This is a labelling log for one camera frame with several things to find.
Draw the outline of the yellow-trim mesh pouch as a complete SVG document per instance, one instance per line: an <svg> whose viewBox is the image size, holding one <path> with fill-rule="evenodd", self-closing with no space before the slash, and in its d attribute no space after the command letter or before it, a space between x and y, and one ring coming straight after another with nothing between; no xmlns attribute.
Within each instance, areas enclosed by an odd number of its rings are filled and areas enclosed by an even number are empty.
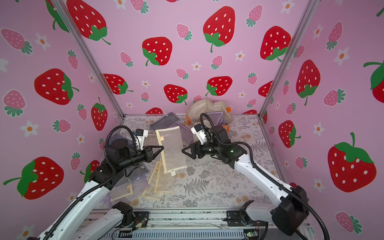
<svg viewBox="0 0 384 240"><path fill-rule="evenodd" d="M149 187L146 176L137 177L134 180L114 187L109 193L111 202L127 202L138 197Z"/></svg>
<svg viewBox="0 0 384 240"><path fill-rule="evenodd" d="M145 199L160 201L164 195L173 194L176 178L171 173L165 173L162 161L157 161L148 181L148 188L143 192Z"/></svg>
<svg viewBox="0 0 384 240"><path fill-rule="evenodd" d="M164 173L175 176L176 171L187 168L180 127L156 130L156 135L159 145L164 147L161 152Z"/></svg>

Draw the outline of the beige canvas bag orange handles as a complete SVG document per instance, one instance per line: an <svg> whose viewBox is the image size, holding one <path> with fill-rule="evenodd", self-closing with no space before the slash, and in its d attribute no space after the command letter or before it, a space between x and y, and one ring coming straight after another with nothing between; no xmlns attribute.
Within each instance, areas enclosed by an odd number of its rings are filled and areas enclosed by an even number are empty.
<svg viewBox="0 0 384 240"><path fill-rule="evenodd" d="M230 123L233 121L232 109L224 101L211 102L208 99L199 100L186 112L187 126L200 123L200 115L207 114L214 125L221 125L227 132L230 131Z"/></svg>

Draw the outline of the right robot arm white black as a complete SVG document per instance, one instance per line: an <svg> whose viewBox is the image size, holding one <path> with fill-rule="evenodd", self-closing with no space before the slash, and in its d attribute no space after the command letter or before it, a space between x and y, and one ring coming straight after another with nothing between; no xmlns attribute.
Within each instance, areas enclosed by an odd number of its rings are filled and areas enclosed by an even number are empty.
<svg viewBox="0 0 384 240"><path fill-rule="evenodd" d="M246 176L257 185L274 204L275 208L267 215L252 213L248 206L244 212L253 222L263 221L273 223L287 236L297 234L302 240L306 237L299 231L304 220L313 215L320 225L324 239L330 239L329 231L319 214L309 205L306 191L300 186L293 188L291 185L277 179L263 167L255 163L251 146L244 142L231 142L227 131L222 126L211 125L207 127L204 121L212 123L211 118L202 113L200 123L192 128L192 133L198 141L182 149L182 153L191 159L201 159L211 156L222 161L234 170Z"/></svg>

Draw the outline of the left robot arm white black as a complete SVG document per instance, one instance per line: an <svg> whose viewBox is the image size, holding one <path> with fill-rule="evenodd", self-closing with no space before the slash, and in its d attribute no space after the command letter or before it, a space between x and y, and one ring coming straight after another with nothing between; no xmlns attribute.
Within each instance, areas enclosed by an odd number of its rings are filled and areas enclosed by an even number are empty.
<svg viewBox="0 0 384 240"><path fill-rule="evenodd" d="M99 240L115 227L131 227L137 230L133 208L118 202L102 218L80 230L81 223L91 213L94 206L103 199L122 178L128 176L126 169L150 163L163 150L163 146L145 146L147 131L138 129L132 132L120 125L111 130L106 138L105 156L101 165L90 175L75 200L38 240Z"/></svg>

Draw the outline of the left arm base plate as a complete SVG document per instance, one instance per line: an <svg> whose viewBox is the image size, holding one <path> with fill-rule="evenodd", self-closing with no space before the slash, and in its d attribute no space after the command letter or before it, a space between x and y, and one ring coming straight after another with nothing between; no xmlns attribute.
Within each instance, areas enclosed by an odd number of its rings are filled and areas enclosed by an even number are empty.
<svg viewBox="0 0 384 240"><path fill-rule="evenodd" d="M123 216L123 219L114 225L114 228L133 228L138 224L142 224L139 228L146 228L149 220L149 215L150 212L133 211L130 214L125 214Z"/></svg>

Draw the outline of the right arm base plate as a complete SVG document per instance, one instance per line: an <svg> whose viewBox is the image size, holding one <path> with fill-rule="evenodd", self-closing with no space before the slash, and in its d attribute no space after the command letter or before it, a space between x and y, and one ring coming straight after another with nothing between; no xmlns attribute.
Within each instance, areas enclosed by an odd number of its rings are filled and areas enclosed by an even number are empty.
<svg viewBox="0 0 384 240"><path fill-rule="evenodd" d="M223 221L228 223L229 227L257 227L265 226L264 221L254 221L246 214L245 211L227 211L226 218Z"/></svg>

